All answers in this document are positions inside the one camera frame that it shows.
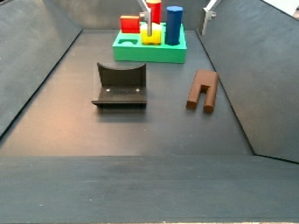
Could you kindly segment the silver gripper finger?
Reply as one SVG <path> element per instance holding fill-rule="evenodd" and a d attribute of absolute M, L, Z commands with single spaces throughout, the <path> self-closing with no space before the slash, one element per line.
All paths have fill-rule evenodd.
<path fill-rule="evenodd" d="M 210 0 L 208 6 L 202 9 L 204 19 L 202 19 L 201 35 L 206 34 L 209 21 L 217 17 L 217 12 L 214 11 L 214 8 L 217 7 L 218 1 L 220 0 Z"/>
<path fill-rule="evenodd" d="M 141 18 L 146 21 L 147 24 L 147 36 L 153 36 L 153 10 L 147 5 L 146 0 L 137 0 L 139 6 L 142 8 L 142 12 L 139 13 Z"/>

